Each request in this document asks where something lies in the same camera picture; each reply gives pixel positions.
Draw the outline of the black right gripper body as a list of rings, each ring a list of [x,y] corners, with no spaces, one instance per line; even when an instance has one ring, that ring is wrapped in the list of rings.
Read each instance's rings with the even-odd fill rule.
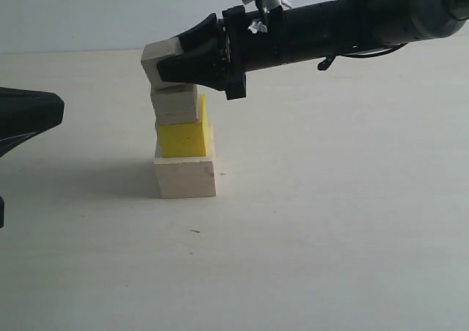
[[[260,18],[243,6],[222,12],[227,35],[229,74],[226,98],[244,98],[250,71],[338,56],[358,43],[359,14],[351,5],[308,5],[280,8],[267,15],[267,31],[248,27]]]

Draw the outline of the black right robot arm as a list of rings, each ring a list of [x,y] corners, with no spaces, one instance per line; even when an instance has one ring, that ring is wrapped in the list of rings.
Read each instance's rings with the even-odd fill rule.
[[[212,14],[178,34],[181,51],[155,63],[162,81],[193,83],[246,96],[250,71],[316,59],[318,70],[339,56],[365,59],[409,43],[450,37],[468,20],[468,0],[333,0],[292,7],[254,1]]]

